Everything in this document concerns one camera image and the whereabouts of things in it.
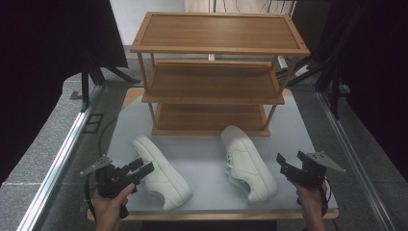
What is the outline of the person's right hand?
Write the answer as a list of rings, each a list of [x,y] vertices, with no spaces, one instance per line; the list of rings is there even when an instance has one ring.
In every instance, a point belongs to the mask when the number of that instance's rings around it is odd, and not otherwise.
[[[323,220],[323,202],[319,190],[309,190],[295,182],[292,182],[292,184],[296,188],[296,194],[300,200],[303,217],[307,221],[313,222]]]

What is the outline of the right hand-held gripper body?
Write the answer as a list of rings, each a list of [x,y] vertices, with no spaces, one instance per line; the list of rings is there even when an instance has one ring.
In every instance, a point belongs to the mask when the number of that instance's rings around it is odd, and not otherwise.
[[[310,159],[309,163],[303,164],[297,168],[289,165],[289,170],[285,175],[289,180],[307,189],[317,189],[324,181],[326,170],[332,168],[341,173],[346,173],[343,167],[340,167],[323,151],[314,153],[305,153]]]

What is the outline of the black metal stand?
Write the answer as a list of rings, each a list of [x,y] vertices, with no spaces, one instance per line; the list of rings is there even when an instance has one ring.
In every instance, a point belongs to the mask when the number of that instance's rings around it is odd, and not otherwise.
[[[344,3],[347,0],[336,0],[338,3]],[[338,119],[338,98],[340,96],[340,76],[337,73],[337,67],[344,52],[345,45],[349,40],[353,30],[357,26],[361,16],[367,8],[365,0],[350,0],[353,8],[344,12],[341,21],[329,33],[328,39],[324,41],[308,58],[302,59],[295,67],[299,70],[311,61],[316,60],[319,56],[326,55],[318,64],[313,65],[311,69],[298,77],[292,79],[288,86],[294,86],[309,77],[319,73],[315,83],[317,92],[326,91],[331,88],[330,112],[334,118]]]
[[[103,86],[105,82],[105,77],[101,71],[101,68],[104,67],[111,71],[113,74],[121,78],[122,80],[129,82],[129,83],[136,83],[139,84],[140,80],[134,79],[124,73],[123,71],[119,70],[117,67],[103,64],[102,61],[97,58],[91,56],[89,53],[84,53],[84,62],[83,68],[81,72],[81,88],[82,88],[82,108],[81,112],[83,113],[90,105],[90,96],[89,96],[89,79],[96,86]]]

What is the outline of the white sneaker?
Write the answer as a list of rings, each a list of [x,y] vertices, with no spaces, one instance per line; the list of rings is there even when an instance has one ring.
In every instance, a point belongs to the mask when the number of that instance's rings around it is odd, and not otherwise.
[[[187,181],[149,138],[138,136],[132,141],[132,146],[145,164],[154,167],[144,177],[144,188],[163,198],[164,211],[176,209],[192,198],[193,192]]]
[[[252,139],[239,127],[227,126],[221,132],[226,150],[229,181],[245,192],[249,204],[267,201],[278,194],[276,180],[263,161]]]

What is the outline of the white power strip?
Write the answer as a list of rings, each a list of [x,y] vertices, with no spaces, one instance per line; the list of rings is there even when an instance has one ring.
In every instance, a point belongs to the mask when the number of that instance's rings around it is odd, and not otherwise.
[[[279,65],[279,70],[277,71],[278,74],[284,74],[289,69],[288,59],[284,56],[278,56],[277,62]],[[301,60],[299,63],[296,64],[293,73],[295,76],[300,76],[301,74],[306,73],[309,70],[310,66],[307,64],[305,60]]]

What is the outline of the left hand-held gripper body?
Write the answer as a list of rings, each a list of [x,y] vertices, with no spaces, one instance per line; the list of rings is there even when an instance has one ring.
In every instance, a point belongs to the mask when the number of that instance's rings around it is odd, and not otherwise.
[[[123,167],[115,167],[113,161],[104,155],[85,170],[82,170],[80,176],[90,176],[94,173],[97,181],[96,188],[99,193],[103,197],[115,198],[132,183],[129,177],[132,171],[126,172]]]

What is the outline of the aluminium rail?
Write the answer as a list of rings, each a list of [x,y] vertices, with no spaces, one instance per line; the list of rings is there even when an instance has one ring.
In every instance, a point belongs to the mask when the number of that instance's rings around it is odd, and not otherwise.
[[[354,172],[354,175],[356,176],[359,185],[362,188],[362,191],[380,226],[380,229],[382,231],[396,231],[395,224],[392,221],[390,214],[388,213],[387,208],[383,200],[380,198],[369,175],[367,174],[362,163],[360,162],[357,156],[357,152],[355,151],[353,145],[351,144],[350,139],[348,138],[344,130],[344,127],[342,126],[341,122],[331,112],[328,97],[322,92],[317,92],[317,97],[328,117],[328,120],[336,136],[338,137],[338,140],[340,142],[340,145],[342,146],[344,154],[350,164],[350,167]]]
[[[57,153],[51,167],[48,169],[48,172],[40,184],[36,195],[34,196],[23,219],[15,231],[33,231],[36,227],[36,223],[38,222],[39,217],[41,216],[52,192],[54,191],[54,187],[57,185],[72,149],[85,127],[90,112],[96,105],[95,100],[101,95],[102,91],[103,86],[95,86],[91,91],[89,106],[76,116],[73,125],[71,126],[62,146],[59,149],[59,152]]]

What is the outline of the light grey mat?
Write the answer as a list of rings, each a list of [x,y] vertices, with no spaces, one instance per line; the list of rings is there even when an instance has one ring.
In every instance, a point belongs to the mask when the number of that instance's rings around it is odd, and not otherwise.
[[[230,183],[226,174],[226,150],[221,138],[215,136],[153,136],[148,106],[140,98],[124,108],[118,116],[107,156],[117,167],[139,157],[132,146],[137,136],[147,136],[183,176],[193,191],[192,198],[174,209],[178,213],[297,210],[294,186],[280,173],[276,155],[300,167],[297,153],[315,151],[297,105],[291,96],[278,108],[269,125],[269,137],[253,137],[259,154],[275,178],[278,193],[259,203],[247,202],[245,193]]]

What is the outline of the black curtain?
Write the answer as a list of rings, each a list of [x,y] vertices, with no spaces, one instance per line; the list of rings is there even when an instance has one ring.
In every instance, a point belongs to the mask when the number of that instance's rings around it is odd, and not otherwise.
[[[408,181],[408,0],[332,0],[323,36],[359,7],[338,60],[347,102]]]
[[[127,65],[110,0],[0,0],[0,186],[87,60]]]

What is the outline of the dark floor socket plate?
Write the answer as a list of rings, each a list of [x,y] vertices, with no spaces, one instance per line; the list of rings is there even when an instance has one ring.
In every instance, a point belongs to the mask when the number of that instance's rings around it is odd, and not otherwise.
[[[84,134],[97,134],[102,124],[103,114],[90,114],[83,129]]]

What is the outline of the person's left hand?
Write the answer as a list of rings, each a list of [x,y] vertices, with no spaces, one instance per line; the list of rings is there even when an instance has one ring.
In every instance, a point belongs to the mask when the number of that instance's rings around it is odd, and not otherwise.
[[[120,223],[120,208],[127,204],[128,196],[131,194],[134,188],[135,185],[133,183],[129,184],[115,198],[105,198],[100,195],[99,190],[96,190],[92,196],[92,203],[96,215],[96,224]]]

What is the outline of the wooden three-tier shoe rack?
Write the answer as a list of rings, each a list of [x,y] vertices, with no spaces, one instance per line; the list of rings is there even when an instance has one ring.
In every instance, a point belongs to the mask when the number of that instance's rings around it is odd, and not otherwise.
[[[229,125],[269,136],[287,86],[275,64],[310,54],[289,16],[249,13],[149,12],[130,50],[151,58],[141,73],[153,134],[187,136]]]

